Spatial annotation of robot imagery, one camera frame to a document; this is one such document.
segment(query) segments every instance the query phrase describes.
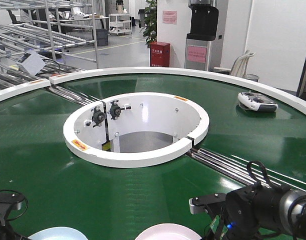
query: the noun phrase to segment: potted plant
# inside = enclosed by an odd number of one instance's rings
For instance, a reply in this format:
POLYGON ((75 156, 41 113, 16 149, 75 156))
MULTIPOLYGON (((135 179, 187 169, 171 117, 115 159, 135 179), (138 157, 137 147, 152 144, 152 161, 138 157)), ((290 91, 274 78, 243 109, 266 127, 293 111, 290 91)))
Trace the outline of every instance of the potted plant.
POLYGON ((146 0, 149 4, 145 8, 145 31, 143 36, 146 37, 146 44, 149 47, 151 42, 157 39, 157 0, 146 0))
POLYGON ((116 10, 119 14, 122 14, 124 11, 124 2, 123 0, 116 0, 116 10))

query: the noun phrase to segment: white circular housing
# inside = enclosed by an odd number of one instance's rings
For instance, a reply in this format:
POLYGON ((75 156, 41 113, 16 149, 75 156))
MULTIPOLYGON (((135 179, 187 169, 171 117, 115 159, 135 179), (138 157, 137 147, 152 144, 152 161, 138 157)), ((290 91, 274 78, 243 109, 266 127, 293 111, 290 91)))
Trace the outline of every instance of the white circular housing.
POLYGON ((66 120, 63 132, 68 148, 84 160, 138 168, 183 155, 206 136, 208 126, 206 111, 188 99, 139 92, 81 107, 66 120))

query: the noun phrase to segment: white cart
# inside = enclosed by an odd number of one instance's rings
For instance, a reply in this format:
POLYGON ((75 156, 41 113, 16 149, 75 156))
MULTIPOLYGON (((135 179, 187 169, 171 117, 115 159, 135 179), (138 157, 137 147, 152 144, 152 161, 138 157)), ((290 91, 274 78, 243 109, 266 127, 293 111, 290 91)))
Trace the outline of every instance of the white cart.
POLYGON ((110 34, 125 34, 132 33, 131 14, 110 14, 109 15, 109 33, 110 34))

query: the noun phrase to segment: orange sticker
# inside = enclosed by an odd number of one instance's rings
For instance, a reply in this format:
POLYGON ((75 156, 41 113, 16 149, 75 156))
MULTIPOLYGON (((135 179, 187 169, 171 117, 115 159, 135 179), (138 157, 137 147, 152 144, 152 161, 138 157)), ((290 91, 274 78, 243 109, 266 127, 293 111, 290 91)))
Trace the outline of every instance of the orange sticker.
POLYGON ((55 77, 62 77, 62 76, 66 76, 66 75, 68 75, 68 74, 61 74, 61 75, 56 75, 55 77))
POLYGON ((72 141, 72 143, 73 143, 75 146, 77 146, 79 149, 81 149, 82 151, 85 151, 85 150, 88 149, 88 147, 87 147, 85 144, 81 143, 79 140, 74 139, 74 140, 72 141))
POLYGON ((39 82, 41 82, 41 81, 44 81, 44 80, 41 79, 41 80, 36 80, 36 81, 30 81, 29 83, 30 83, 30 84, 35 84, 35 83, 39 83, 39 82))
POLYGON ((188 99, 186 99, 186 98, 183 98, 183 97, 181 97, 181 96, 174 96, 174 98, 176 98, 176 99, 179 99, 179 100, 183 100, 183 101, 188 101, 188 99))

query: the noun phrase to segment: red fire extinguisher box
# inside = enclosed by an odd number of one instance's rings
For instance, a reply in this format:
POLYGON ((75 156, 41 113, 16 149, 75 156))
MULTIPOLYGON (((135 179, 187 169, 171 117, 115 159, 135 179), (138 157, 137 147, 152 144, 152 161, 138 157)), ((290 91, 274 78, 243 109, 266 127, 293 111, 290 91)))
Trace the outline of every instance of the red fire extinguisher box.
POLYGON ((154 41, 150 44, 150 66, 169 67, 171 44, 166 42, 154 41))

